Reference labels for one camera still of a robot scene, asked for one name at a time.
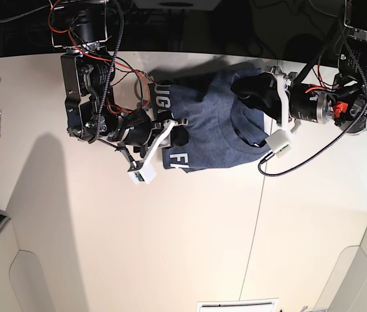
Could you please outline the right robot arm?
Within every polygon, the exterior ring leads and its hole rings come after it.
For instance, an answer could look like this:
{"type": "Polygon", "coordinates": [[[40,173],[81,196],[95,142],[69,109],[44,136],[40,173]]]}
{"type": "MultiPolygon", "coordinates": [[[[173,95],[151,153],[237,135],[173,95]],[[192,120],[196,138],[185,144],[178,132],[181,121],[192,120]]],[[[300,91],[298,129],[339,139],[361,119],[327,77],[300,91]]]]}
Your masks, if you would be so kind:
{"type": "Polygon", "coordinates": [[[66,51],[60,62],[69,136],[144,156],[173,117],[155,108],[154,80],[118,56],[125,28],[120,2],[53,1],[47,23],[53,46],[66,51]],[[115,101],[118,72],[136,76],[140,99],[135,109],[115,101]]]}

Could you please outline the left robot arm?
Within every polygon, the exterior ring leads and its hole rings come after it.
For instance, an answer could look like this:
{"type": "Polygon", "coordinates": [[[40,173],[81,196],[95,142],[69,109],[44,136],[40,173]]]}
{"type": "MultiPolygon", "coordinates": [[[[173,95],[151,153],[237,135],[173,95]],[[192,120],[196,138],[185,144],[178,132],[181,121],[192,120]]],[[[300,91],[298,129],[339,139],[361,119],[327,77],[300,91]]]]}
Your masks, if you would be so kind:
{"type": "Polygon", "coordinates": [[[232,92],[278,123],[286,116],[319,124],[332,120],[351,135],[367,130],[367,1],[346,1],[343,13],[321,51],[299,73],[283,75],[288,109],[277,92],[276,68],[236,80],[232,92]],[[336,51],[338,73],[329,84],[322,81],[320,61],[335,38],[342,46],[336,51]]]}

